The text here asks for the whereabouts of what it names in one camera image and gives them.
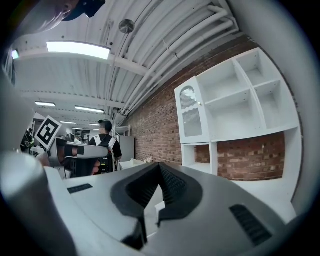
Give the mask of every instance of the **black grille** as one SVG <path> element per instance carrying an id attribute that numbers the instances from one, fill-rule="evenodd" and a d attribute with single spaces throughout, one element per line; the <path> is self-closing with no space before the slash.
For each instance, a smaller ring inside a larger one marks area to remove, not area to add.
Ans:
<path id="1" fill-rule="evenodd" d="M 244 205 L 234 205 L 230 207 L 230 211 L 255 246 L 271 238 L 268 230 Z"/>
<path id="2" fill-rule="evenodd" d="M 84 184 L 84 185 L 80 185 L 80 186 L 74 186 L 74 187 L 70 187 L 68 188 L 68 191 L 70 194 L 76 193 L 76 192 L 80 192 L 83 190 L 87 190 L 87 189 L 91 189 L 93 188 L 90 184 Z"/>

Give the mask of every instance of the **white cabinet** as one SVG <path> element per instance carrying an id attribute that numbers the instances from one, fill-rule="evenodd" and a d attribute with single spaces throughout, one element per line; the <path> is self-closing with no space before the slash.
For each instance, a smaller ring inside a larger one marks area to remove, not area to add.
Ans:
<path id="1" fill-rule="evenodd" d="M 290 90 L 259 48 L 233 57 L 175 89 L 180 142 L 239 140 L 299 126 Z"/>
<path id="2" fill-rule="evenodd" d="M 284 132 L 282 178 L 234 182 L 290 221 L 301 128 L 290 90 L 268 56 L 257 48 L 233 57 L 176 88 L 175 98 L 182 165 L 200 172 L 218 175 L 217 142 Z M 197 145 L 209 145 L 210 163 L 196 162 Z"/>
<path id="3" fill-rule="evenodd" d="M 206 109 L 197 78 L 175 89 L 180 137 L 184 143 L 207 142 L 210 138 Z"/>

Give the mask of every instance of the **red brick wall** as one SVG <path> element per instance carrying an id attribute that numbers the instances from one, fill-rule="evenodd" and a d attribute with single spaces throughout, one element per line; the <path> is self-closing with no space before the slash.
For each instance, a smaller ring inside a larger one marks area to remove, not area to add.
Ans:
<path id="1" fill-rule="evenodd" d="M 135 137 L 136 159 L 144 161 L 147 157 L 152 157 L 154 161 L 181 165 L 175 88 L 211 67 L 257 47 L 258 45 L 247 36 L 221 45 L 177 73 L 130 115 L 124 125 L 131 125 L 131 135 Z M 210 157 L 205 155 L 202 159 L 198 157 L 196 160 L 208 162 Z M 235 178 L 237 175 L 240 177 L 240 173 L 225 173 L 224 177 L 240 179 Z M 255 179 L 254 176 L 256 173 L 244 179 Z"/>
<path id="2" fill-rule="evenodd" d="M 283 175 L 284 132 L 217 142 L 217 149 L 218 176 L 234 181 L 262 181 Z M 196 146 L 195 159 L 197 163 L 210 163 L 209 146 Z"/>

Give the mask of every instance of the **baseball cap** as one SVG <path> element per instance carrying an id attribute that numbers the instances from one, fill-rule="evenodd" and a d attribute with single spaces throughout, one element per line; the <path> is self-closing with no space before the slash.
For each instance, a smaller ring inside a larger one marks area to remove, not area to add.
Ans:
<path id="1" fill-rule="evenodd" d="M 62 21 L 72 21 L 82 14 L 85 14 L 88 18 L 92 18 L 105 3 L 105 0 L 80 0 L 75 9 Z"/>

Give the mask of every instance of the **cabinet door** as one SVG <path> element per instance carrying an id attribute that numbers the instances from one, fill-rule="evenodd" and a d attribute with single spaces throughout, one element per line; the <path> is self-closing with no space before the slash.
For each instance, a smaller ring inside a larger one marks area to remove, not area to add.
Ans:
<path id="1" fill-rule="evenodd" d="M 197 78 L 193 77 L 174 90 L 180 142 L 209 142 L 207 116 Z"/>

